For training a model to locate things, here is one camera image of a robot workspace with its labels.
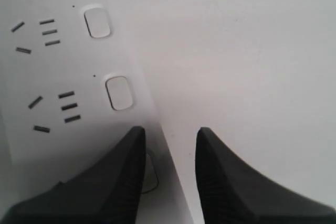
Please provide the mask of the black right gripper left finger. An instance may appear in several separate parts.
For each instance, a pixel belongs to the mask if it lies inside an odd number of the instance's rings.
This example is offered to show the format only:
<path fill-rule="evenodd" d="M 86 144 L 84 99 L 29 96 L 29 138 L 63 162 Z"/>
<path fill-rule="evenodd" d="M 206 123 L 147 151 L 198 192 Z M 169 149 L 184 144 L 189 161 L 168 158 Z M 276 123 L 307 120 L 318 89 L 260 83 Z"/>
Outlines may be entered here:
<path fill-rule="evenodd" d="M 135 223 L 145 165 L 145 130 L 134 126 L 84 172 L 11 207 L 6 222 Z"/>

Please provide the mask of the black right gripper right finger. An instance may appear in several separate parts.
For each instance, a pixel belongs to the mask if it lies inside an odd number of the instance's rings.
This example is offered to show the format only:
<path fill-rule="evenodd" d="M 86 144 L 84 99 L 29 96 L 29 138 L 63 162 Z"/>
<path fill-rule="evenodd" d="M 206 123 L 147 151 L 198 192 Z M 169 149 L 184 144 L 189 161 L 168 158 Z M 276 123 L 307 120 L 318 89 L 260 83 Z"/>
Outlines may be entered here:
<path fill-rule="evenodd" d="M 205 223 L 335 223 L 335 209 L 267 178 L 208 127 L 196 138 L 196 182 Z"/>

